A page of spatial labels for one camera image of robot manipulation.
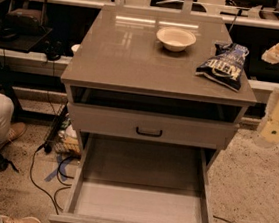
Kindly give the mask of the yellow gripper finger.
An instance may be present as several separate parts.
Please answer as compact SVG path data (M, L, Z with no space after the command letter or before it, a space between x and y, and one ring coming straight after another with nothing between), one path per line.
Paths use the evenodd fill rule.
M263 53L261 56L263 61L270 64L278 64L279 63L279 43L275 44L272 48L269 48L267 51Z
M262 148L272 148L279 143L279 122L263 118L257 127L254 143Z

